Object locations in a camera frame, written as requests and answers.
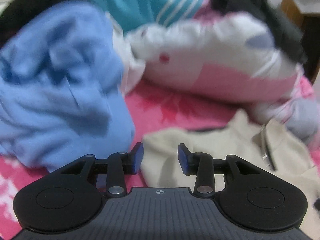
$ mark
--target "blue clothing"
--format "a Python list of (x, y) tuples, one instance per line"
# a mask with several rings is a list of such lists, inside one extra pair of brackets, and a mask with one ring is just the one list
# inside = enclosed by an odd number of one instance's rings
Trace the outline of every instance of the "blue clothing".
[(192, 18), (204, 0), (92, 0), (108, 11), (123, 31), (143, 24), (169, 26), (180, 19)]
[(0, 153), (51, 172), (128, 150), (122, 72), (103, 11), (80, 0), (47, 9), (0, 50)]

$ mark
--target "gray ribbed plate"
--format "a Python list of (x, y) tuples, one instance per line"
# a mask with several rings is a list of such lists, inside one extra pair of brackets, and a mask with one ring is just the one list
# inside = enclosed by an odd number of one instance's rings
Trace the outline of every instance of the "gray ribbed plate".
[(246, 231), (222, 216), (212, 200), (187, 188), (133, 188), (107, 201), (91, 222), (72, 232), (41, 235), (24, 230), (15, 240), (310, 240), (298, 229), (277, 234)]

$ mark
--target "beige clothing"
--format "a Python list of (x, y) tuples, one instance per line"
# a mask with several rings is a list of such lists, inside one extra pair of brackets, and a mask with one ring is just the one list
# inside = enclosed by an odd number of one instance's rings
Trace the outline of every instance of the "beige clothing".
[[(212, 132), (189, 132), (167, 129), (145, 135), (144, 158), (141, 170), (149, 187), (190, 187), (193, 191), (196, 176), (182, 173), (177, 148), (184, 143), (191, 152), (205, 152), (216, 159), (237, 155), (265, 170), (261, 150), (253, 138), (261, 126), (249, 123), (247, 114), (239, 110), (228, 126)], [(274, 175), (297, 186), (308, 199), (308, 211), (300, 226), (312, 239), (320, 239), (320, 215), (313, 203), (320, 196), (320, 178), (305, 145), (275, 120), (267, 126), (267, 138), (276, 165)], [(216, 191), (225, 185), (222, 175), (216, 175)]]

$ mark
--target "crosshair symbol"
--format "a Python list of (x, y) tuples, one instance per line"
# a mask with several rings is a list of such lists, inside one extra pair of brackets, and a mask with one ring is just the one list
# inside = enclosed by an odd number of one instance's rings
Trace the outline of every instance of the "crosshair symbol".
[(165, 193), (162, 189), (158, 189), (157, 191), (156, 191), (156, 193), (157, 194), (159, 194), (159, 195), (162, 195), (163, 193)]

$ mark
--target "red dot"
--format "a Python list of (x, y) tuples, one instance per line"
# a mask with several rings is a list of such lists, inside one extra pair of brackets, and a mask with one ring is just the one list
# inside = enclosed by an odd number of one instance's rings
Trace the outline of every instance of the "red dot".
[(161, 53), (159, 56), (159, 60), (161, 63), (169, 63), (170, 56), (167, 53)]

